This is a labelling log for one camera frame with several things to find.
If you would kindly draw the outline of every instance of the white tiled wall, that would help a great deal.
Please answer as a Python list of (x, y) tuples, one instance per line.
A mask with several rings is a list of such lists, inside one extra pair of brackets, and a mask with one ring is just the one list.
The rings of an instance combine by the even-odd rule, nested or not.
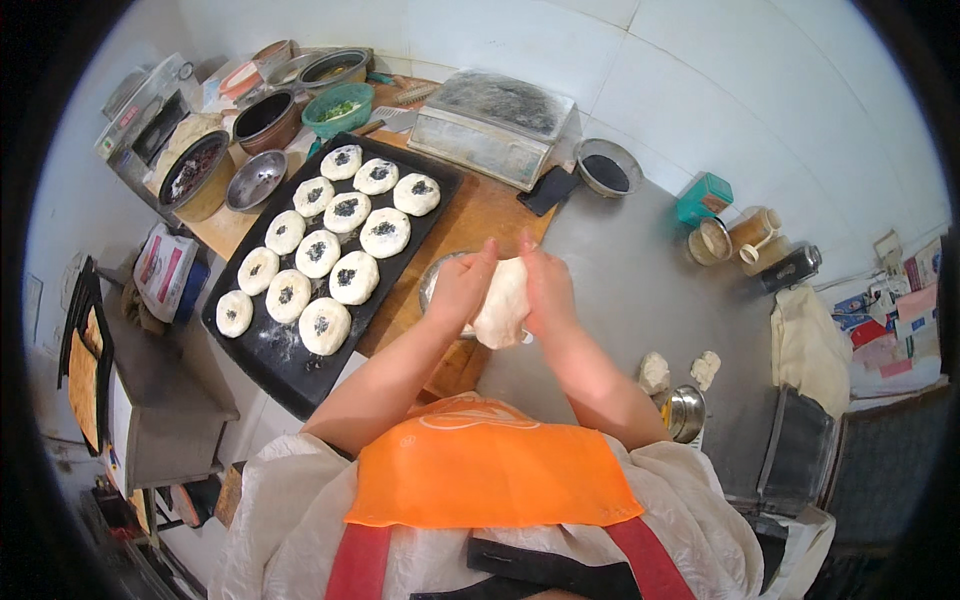
[(949, 219), (940, 164), (896, 63), (836, 0), (180, 0), (210, 56), (274, 39), (357, 44), (377, 66), (442, 82), (480, 67), (560, 91), (585, 133), (635, 154), (672, 193), (710, 171), (736, 206), (776, 208), (824, 272), (872, 266)]

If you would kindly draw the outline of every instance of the black sesame filling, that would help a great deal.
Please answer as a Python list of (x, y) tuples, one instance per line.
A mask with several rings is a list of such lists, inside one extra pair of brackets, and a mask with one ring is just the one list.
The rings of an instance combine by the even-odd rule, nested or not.
[(373, 167), (373, 170), (370, 171), (370, 179), (380, 181), (389, 174), (390, 169), (387, 167)]
[(330, 321), (326, 317), (318, 317), (317, 322), (313, 324), (313, 330), (317, 335), (322, 335), (330, 327)]
[(413, 189), (411, 189), (410, 191), (413, 192), (414, 194), (417, 194), (418, 196), (422, 196), (427, 192), (432, 192), (433, 188), (427, 187), (426, 181), (420, 180), (414, 183)]
[(317, 262), (320, 260), (320, 257), (324, 255), (324, 250), (326, 250), (326, 244), (323, 242), (317, 242), (307, 249), (306, 255), (309, 256), (310, 260), (313, 262)]
[(396, 226), (389, 221), (384, 221), (373, 228), (373, 235), (388, 235), (396, 231)]
[(337, 274), (337, 283), (340, 285), (350, 285), (350, 282), (353, 281), (353, 276), (356, 274), (356, 269), (341, 269)]
[(360, 201), (356, 198), (348, 198), (344, 201), (339, 202), (333, 208), (333, 214), (338, 217), (350, 217), (353, 216), (353, 213), (356, 212), (357, 204)]

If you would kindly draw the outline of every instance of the dough ball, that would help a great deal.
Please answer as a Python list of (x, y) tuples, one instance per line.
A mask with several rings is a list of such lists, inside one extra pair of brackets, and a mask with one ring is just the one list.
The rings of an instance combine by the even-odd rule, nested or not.
[(341, 304), (363, 304), (380, 282), (376, 259), (359, 250), (347, 254), (330, 272), (330, 296)]
[(656, 352), (649, 352), (640, 362), (640, 374), (636, 379), (640, 389), (652, 396), (670, 387), (670, 370), (666, 359)]
[(353, 189), (368, 196), (389, 192), (400, 179), (396, 165), (383, 158), (372, 158), (364, 163), (353, 176)]
[(396, 183), (394, 206), (408, 215), (422, 217), (440, 203), (440, 186), (420, 173), (411, 173)]
[(324, 213), (324, 227), (334, 233), (347, 233), (360, 227), (370, 214), (370, 198), (359, 192), (337, 194)]
[(294, 261), (297, 269), (308, 277), (319, 279), (340, 260), (340, 240), (336, 234), (320, 229), (307, 235), (297, 248)]
[(320, 174), (331, 181), (347, 180), (356, 174), (362, 163), (362, 148), (356, 145), (341, 146), (324, 156), (320, 163)]
[(333, 198), (333, 184), (326, 177), (306, 180), (294, 192), (294, 208), (304, 218), (314, 217), (324, 212)]
[(378, 208), (370, 213), (360, 231), (360, 245), (373, 258), (388, 258), (410, 241), (410, 219), (396, 208)]
[(340, 349), (350, 333), (350, 314), (333, 298), (318, 298), (303, 309), (299, 326), (306, 349), (329, 356)]
[(296, 269), (276, 274), (267, 290), (267, 312), (277, 323), (292, 323), (310, 302), (310, 279)]
[(527, 268), (521, 257), (500, 260), (480, 313), (473, 320), (477, 340), (499, 350), (523, 340), (523, 320), (530, 314), (527, 300)]
[(250, 326), (253, 301), (240, 290), (223, 294), (217, 300), (217, 329), (229, 338), (235, 338)]
[(256, 296), (267, 289), (280, 270), (280, 257), (276, 252), (263, 246), (254, 248), (240, 263), (237, 271), (237, 283), (248, 296)]
[(270, 223), (264, 245), (280, 256), (289, 254), (300, 245), (304, 231), (303, 217), (296, 210), (284, 210)]
[(700, 358), (693, 361), (690, 367), (690, 376), (697, 380), (700, 391), (705, 392), (713, 383), (713, 376), (720, 370), (720, 356), (713, 350), (707, 350)]

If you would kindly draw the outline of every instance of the black baking tray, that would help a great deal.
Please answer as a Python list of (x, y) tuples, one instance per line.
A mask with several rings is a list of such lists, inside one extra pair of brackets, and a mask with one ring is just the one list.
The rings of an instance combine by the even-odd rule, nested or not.
[[(239, 269), (240, 263), (243, 262), (251, 250), (263, 246), (264, 235), (274, 217), (284, 210), (293, 209), (294, 192), (302, 182), (320, 174), (320, 163), (324, 156), (331, 150), (347, 144), (356, 144), (363, 148), (364, 162), (371, 158), (390, 160), (396, 164), (401, 177), (410, 173), (423, 173), (433, 178), (440, 185), (440, 204), (422, 217), (408, 215), (410, 218), (410, 242), (403, 249), (403, 252), (390, 258), (377, 259), (376, 265), (380, 270), (380, 282), (373, 290), (369, 300), (359, 306), (347, 307), (352, 318), (350, 333), (340, 349), (334, 354), (318, 356), (307, 350), (300, 340), (296, 321), (290, 324), (279, 324), (274, 321), (267, 314), (264, 300), (267, 295), (266, 292), (253, 297), (253, 319), (247, 331), (232, 339), (221, 335), (216, 324), (217, 301), (230, 290), (240, 289), (237, 284), (237, 269)], [(394, 287), (394, 283), (400, 278), (400, 274), (403, 273), (414, 254), (417, 253), (417, 249), (423, 243), (427, 233), (440, 219), (441, 214), (457, 193), (462, 181), (463, 174), (459, 169), (435, 158), (415, 154), (409, 150), (396, 148), (351, 133), (338, 133), (328, 140), (316, 154), (308, 158), (289, 181), (275, 190), (271, 195), (272, 197), (266, 202), (267, 206), (263, 213), (253, 223), (253, 227), (247, 232), (237, 249), (233, 251), (233, 256), (230, 257), (227, 266), (220, 274), (220, 278), (213, 285), (213, 290), (204, 305), (201, 316), (206, 330), (217, 340), (240, 369), (249, 375), (264, 392), (279, 402), (292, 415), (300, 420), (306, 420), (333, 389), (333, 385), (340, 376), (340, 371), (343, 370), (344, 365), (353, 353), (360, 336), (367, 330), (373, 314), (376, 313), (380, 304), (390, 293), (391, 288)], [(352, 191), (353, 178), (334, 181), (333, 186), (338, 194)], [(371, 196), (370, 200), (373, 210), (393, 206), (394, 192), (391, 190), (385, 194)], [(316, 217), (307, 219), (307, 228), (304, 235), (322, 229), (323, 216), (324, 214), (321, 213)], [(360, 247), (359, 230), (360, 228), (357, 228), (350, 234), (338, 235), (341, 256), (346, 256), (355, 250), (363, 250)], [(296, 269), (294, 265), (295, 254), (295, 252), (291, 252), (280, 257), (281, 271)], [(313, 283), (311, 301), (330, 295), (328, 277), (311, 280)]]

